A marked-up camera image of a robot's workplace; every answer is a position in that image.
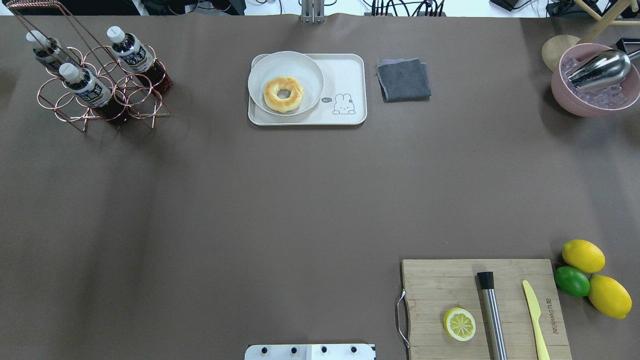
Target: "black cap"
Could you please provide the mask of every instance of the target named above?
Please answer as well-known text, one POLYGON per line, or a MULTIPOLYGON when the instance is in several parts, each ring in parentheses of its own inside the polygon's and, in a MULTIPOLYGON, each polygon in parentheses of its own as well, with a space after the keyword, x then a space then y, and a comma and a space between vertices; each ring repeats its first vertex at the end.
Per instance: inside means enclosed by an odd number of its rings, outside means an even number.
POLYGON ((480 280, 480 288, 482 290, 493 289, 493 272, 485 271, 478 273, 478 280, 480 280))

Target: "lemon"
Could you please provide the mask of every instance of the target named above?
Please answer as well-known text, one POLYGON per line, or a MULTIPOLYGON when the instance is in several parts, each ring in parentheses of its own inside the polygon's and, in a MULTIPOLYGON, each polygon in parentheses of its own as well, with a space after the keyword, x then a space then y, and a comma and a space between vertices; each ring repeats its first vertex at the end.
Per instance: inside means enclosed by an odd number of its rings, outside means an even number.
POLYGON ((589 300, 601 313, 624 319, 631 311, 631 296, 618 281, 604 275, 589 278, 589 300))
POLYGON ((599 272, 604 267, 604 254, 587 240, 572 240, 562 248, 564 261, 581 272, 599 272))
POLYGON ((476 334, 474 316, 461 307, 454 307, 444 314, 445 330, 458 341, 468 341, 476 334))

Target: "metal handle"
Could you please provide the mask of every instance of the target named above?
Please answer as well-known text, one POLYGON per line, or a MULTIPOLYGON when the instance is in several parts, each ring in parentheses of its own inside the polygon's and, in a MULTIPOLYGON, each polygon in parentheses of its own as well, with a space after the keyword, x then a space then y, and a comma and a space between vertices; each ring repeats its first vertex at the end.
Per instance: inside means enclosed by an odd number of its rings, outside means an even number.
POLYGON ((484 300, 484 311, 487 315, 489 325, 489 338, 491 340, 492 359, 507 360, 507 350, 504 348, 504 338, 502 337, 502 324, 500 323, 500 313, 498 312, 498 302, 493 289, 482 291, 484 300))
POLYGON ((396 327, 398 329, 398 332, 400 333, 400 336, 402 336, 402 340, 404 340, 404 345, 406 346, 406 348, 409 348, 411 346, 409 344, 409 340, 406 339, 406 336, 404 336, 402 330, 400 329, 400 303, 402 302, 402 300, 404 300, 405 296, 406 291, 402 289, 402 294, 400 294, 400 298, 398 299, 398 302, 396 304, 396 327))

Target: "iced tea bottle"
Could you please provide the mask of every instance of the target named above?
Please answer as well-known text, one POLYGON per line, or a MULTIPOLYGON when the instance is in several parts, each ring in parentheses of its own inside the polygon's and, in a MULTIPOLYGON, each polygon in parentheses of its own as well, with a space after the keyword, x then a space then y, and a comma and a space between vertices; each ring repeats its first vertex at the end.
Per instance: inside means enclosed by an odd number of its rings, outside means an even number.
POLYGON ((54 74, 60 75, 58 69, 64 63, 78 63, 62 51, 62 44, 58 39, 47 38, 38 30, 31 30, 27 33, 27 41, 33 46, 33 53, 44 67, 54 74))
POLYGON ((60 75, 65 78, 65 84, 74 95, 83 104, 89 106, 98 117, 116 126, 127 121, 128 112, 126 106, 122 104, 124 98, 120 96, 120 102, 118 102, 114 98, 118 95, 112 96, 111 89, 88 69, 66 63, 60 67, 60 75))
MULTIPOLYGON (((107 30, 111 39, 111 50, 119 57, 128 70, 135 74, 144 75, 151 81, 151 86, 160 94, 164 94, 171 87, 171 80, 163 66, 154 59, 147 46, 131 33, 125 33, 118 26, 111 26, 107 30)), ((137 76, 144 86, 150 86, 147 79, 137 76)))

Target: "metal bracket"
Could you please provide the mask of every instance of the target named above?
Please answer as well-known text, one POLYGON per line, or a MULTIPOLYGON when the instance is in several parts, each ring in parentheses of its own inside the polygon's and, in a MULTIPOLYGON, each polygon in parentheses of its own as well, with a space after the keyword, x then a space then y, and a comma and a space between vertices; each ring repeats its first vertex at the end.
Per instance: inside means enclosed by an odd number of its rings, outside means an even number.
POLYGON ((300 21, 316 24, 324 22, 324 0, 302 0, 300 21))
POLYGON ((376 360, 374 344, 251 345, 244 360, 376 360))

